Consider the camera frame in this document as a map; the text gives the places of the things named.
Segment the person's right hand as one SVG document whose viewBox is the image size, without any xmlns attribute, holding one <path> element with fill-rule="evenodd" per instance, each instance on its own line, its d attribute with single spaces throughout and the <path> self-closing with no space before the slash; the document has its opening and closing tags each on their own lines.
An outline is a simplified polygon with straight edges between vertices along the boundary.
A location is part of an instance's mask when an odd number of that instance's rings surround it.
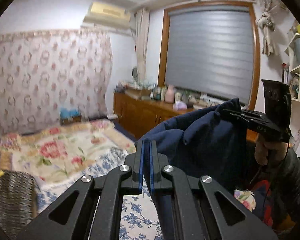
<svg viewBox="0 0 300 240">
<path fill-rule="evenodd" d="M 268 142 L 258 134 L 255 142 L 255 160 L 259 165 L 282 161 L 288 151 L 286 142 Z"/>
</svg>

